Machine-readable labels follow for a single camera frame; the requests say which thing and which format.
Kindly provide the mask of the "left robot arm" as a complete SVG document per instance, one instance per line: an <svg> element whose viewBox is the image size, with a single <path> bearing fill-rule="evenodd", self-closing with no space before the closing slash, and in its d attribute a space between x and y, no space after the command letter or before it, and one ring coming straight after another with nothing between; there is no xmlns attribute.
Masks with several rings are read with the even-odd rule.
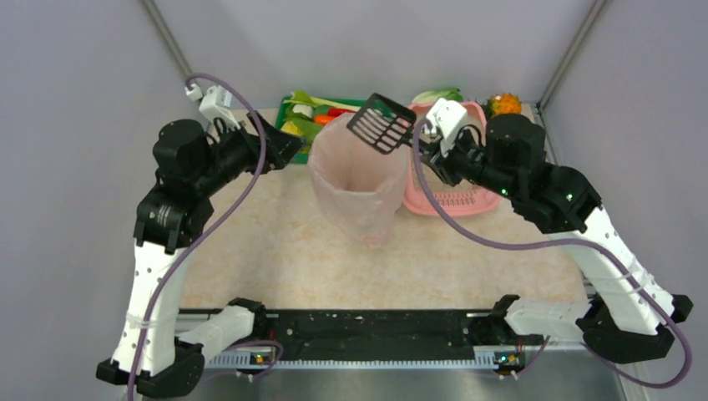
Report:
<svg viewBox="0 0 708 401"><path fill-rule="evenodd" d="M123 386L129 400L183 397L205 365L253 335L264 320L260 302L235 299L197 327L177 333L180 299L190 258L213 214L211 197L239 175L285 168L305 140L249 114L263 136L215 119L215 133L179 119L159 132L153 155L156 181L139 203L134 226L134 282L125 324L112 356L96 370L99 380Z"/></svg>

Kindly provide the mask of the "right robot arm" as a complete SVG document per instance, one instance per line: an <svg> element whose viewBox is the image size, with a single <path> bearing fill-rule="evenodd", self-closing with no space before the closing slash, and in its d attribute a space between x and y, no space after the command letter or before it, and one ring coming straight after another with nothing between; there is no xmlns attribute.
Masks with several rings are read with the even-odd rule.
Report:
<svg viewBox="0 0 708 401"><path fill-rule="evenodd" d="M588 301L552 303L506 296L498 318L517 335L582 343L617 364L664 358L679 344L692 351L680 324L693 304L659 285L616 232L597 190L578 170L549 162L544 129L520 114L492 118L484 132L464 117L425 117L412 134L414 165L448 185L467 181L508 200L543 241L520 251L563 247L594 288Z"/></svg>

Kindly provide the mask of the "black slotted litter scoop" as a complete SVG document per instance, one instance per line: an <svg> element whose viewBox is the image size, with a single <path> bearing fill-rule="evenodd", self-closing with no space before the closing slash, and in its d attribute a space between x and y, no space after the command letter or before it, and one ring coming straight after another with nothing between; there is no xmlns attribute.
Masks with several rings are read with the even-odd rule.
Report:
<svg viewBox="0 0 708 401"><path fill-rule="evenodd" d="M408 107L381 94L372 94L346 123L361 142L381 155L402 146L412 147L417 115Z"/></svg>

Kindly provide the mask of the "pink plastic trash bag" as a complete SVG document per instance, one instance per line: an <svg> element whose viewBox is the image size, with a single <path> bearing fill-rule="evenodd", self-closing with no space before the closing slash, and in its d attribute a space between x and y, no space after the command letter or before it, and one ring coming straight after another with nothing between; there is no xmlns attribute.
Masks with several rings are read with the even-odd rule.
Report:
<svg viewBox="0 0 708 401"><path fill-rule="evenodd" d="M323 216L352 240L379 247L402 206L409 151L378 153L347 128L351 117L336 117L315 136L307 167Z"/></svg>

